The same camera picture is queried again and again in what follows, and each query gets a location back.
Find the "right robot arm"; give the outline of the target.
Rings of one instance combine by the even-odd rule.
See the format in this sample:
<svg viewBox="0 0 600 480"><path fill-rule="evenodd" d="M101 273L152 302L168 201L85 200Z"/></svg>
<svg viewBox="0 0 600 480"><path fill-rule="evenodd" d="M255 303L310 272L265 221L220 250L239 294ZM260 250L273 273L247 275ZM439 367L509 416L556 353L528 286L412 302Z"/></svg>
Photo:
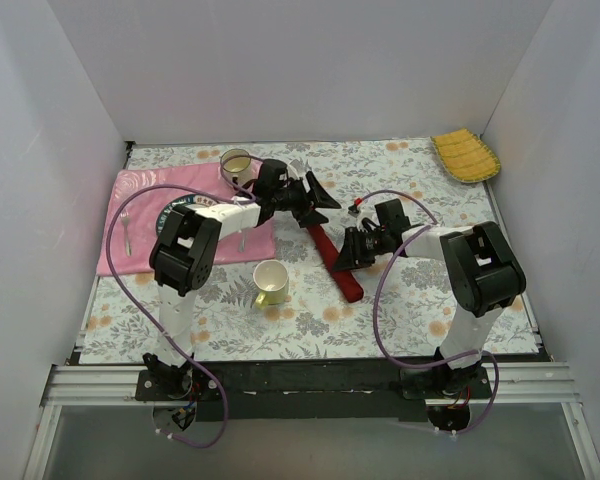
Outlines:
<svg viewBox="0 0 600 480"><path fill-rule="evenodd" d="M392 358L400 369L404 394L455 397L480 379L487 337L502 311L526 289L526 277L500 227L483 222L472 227L418 225L405 215L399 200L375 207L345 231L333 269L346 272L369 267L377 257L437 260L444 264L457 306L445 339L426 364Z"/></svg>

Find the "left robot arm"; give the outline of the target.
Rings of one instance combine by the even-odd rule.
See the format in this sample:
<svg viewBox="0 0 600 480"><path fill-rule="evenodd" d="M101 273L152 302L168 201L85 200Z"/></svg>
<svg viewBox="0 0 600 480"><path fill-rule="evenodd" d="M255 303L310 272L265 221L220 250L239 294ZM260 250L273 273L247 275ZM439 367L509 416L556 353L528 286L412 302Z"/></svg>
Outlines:
<svg viewBox="0 0 600 480"><path fill-rule="evenodd" d="M299 176L277 159L264 159L255 178L240 184L235 174L222 178L234 189L229 200L193 210L176 206L158 235L149 265L159 293L158 347L143 355L154 385L168 398L185 398L195 386L186 364L197 291L211 275L218 244L224 238L255 229L275 212L289 212L301 228L328 222L320 209L339 209L313 172Z"/></svg>

